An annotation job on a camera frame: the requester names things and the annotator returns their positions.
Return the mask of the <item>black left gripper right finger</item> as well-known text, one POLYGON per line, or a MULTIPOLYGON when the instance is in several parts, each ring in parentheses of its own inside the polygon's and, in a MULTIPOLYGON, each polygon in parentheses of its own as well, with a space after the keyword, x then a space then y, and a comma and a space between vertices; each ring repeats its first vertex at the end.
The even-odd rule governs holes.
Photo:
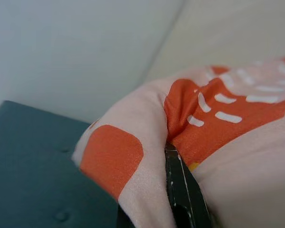
POLYGON ((166 190, 178 228, 218 228, 202 191, 176 147, 165 145, 166 190))

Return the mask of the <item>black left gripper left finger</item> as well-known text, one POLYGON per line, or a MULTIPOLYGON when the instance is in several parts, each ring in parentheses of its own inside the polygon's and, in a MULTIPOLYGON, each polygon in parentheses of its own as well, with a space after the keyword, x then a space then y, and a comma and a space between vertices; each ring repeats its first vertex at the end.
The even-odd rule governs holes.
POLYGON ((135 228, 134 224, 120 205, 118 205, 117 211, 117 228, 135 228))

